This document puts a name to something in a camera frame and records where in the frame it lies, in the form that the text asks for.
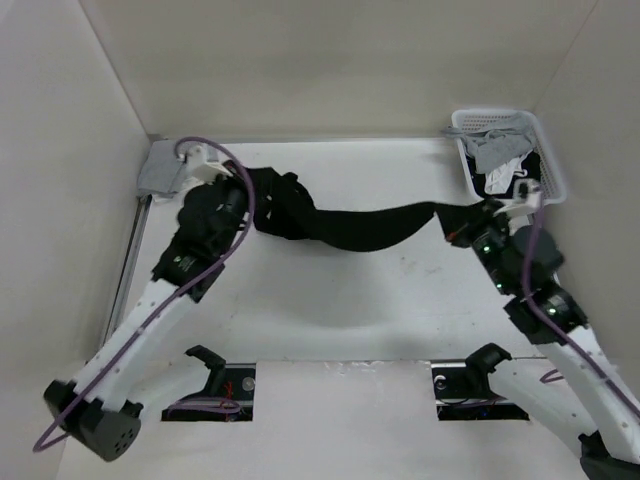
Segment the black tank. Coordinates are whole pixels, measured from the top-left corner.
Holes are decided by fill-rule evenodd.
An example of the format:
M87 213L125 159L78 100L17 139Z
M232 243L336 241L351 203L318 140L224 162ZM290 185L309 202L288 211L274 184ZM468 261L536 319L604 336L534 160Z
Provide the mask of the black tank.
M528 171L528 176L525 179L535 179L537 182L540 182L541 181L541 158L539 154L533 150L529 151L527 154L528 154L528 157L523 162L523 166ZM484 192L486 174L480 174L475 171L475 161L473 159L468 158L467 162L469 167L471 168L471 181L472 181L473 191L478 196L480 196L481 198L495 197L500 199L509 199L513 196L514 183L518 179L515 179L512 182L512 184L509 187L509 190L505 194L488 195Z
M256 192L254 225L287 240L313 240L349 252L375 252L395 246L432 219L449 236L487 212L484 202L458 206L418 202L377 211L321 210L293 172L271 167L248 171Z

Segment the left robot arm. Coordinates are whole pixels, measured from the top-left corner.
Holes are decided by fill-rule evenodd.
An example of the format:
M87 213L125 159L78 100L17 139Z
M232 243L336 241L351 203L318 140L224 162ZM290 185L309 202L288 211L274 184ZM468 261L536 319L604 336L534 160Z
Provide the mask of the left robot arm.
M106 462L126 452L148 409L130 400L130 392L153 350L202 300L246 238L255 203L247 179L219 178L188 191L178 228L129 315L71 380L45 389L53 429Z

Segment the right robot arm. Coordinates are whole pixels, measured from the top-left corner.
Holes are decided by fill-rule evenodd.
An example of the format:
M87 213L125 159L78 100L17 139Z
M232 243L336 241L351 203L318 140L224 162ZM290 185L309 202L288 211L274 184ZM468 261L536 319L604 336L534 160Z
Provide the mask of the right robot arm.
M494 343L466 358L464 384L475 395L490 393L526 411L578 457L588 478L636 479L639 401L602 351L582 308L556 281L564 257L542 227L543 214L540 200L485 200L437 210L446 241L473 251L496 289L510 296L504 307L509 320L571 391L549 392L527 379Z

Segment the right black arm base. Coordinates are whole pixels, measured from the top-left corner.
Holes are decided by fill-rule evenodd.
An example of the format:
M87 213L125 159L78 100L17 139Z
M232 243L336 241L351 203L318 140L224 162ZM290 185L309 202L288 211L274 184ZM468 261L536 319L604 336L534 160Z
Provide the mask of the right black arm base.
M462 360L436 361L431 374L439 421L529 421L529 415L489 387L489 375L512 356L494 343Z

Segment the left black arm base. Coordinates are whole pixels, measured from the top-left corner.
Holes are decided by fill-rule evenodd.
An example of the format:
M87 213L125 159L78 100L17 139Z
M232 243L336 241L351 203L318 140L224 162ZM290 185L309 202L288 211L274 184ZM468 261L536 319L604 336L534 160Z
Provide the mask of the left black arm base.
M251 422L256 389L255 364L229 364L197 345L185 351L207 369L204 386L162 411L163 422Z

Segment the white tank top in basket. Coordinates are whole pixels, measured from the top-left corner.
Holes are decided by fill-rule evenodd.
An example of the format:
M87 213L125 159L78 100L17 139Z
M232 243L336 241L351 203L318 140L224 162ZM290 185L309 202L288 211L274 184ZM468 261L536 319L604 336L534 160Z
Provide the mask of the white tank top in basket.
M528 171L523 162L527 157L528 154L515 157L486 174L484 192L488 195L505 194L515 179L526 178Z

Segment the folded white tank top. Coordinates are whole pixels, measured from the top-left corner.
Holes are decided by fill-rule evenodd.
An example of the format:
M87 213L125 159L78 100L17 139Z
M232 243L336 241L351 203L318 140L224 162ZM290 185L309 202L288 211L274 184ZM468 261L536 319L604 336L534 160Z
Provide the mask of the folded white tank top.
M167 203L172 201L181 201L183 197L187 194L187 192L197 186L202 184L201 181L194 177L186 178L181 184L180 188L177 192L170 194L152 194L151 199L153 203Z

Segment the folded grey tank top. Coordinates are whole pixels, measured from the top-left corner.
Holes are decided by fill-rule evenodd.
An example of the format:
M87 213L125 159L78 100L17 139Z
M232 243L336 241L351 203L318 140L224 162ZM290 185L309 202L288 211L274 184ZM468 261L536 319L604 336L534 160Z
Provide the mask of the folded grey tank top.
M151 144L137 179L137 196L177 192L185 178L185 167L174 152L175 142L159 140Z

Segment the black tank top in basket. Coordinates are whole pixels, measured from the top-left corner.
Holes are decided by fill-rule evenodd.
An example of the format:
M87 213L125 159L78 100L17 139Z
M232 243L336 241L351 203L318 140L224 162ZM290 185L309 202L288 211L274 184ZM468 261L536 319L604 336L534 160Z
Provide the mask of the black tank top in basket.
M540 182L541 181L541 158L539 154L533 150L529 151L527 154L528 154L528 157L523 162L523 166L528 171L528 176L525 179L535 179L537 182ZM509 187L509 190L505 194L488 195L484 192L486 174L480 174L475 171L475 161L473 159L468 158L467 162L469 167L471 168L471 181L472 181L473 191L478 196L480 196L481 198L495 197L500 199L509 199L513 196L514 183L518 179L515 179L512 182L512 184Z

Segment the grey tank top in basket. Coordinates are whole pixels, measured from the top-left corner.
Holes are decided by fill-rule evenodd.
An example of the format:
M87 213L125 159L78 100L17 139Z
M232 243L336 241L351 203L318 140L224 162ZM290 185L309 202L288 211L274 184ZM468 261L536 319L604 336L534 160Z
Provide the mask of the grey tank top in basket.
M475 161L478 174L488 174L516 157L527 155L536 146L530 121L523 113L494 121L474 132L447 127L446 138L459 139L466 154Z

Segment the white plastic laundry basket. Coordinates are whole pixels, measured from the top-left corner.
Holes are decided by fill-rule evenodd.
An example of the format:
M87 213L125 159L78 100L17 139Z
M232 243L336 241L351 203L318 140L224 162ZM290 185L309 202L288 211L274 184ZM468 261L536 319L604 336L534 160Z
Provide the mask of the white plastic laundry basket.
M537 117L526 110L507 108L466 108L451 114L451 126L465 133L476 132L487 125L520 115L527 120L535 137L534 151L540 156L540 184L545 204L561 204L567 198L567 188L561 168Z

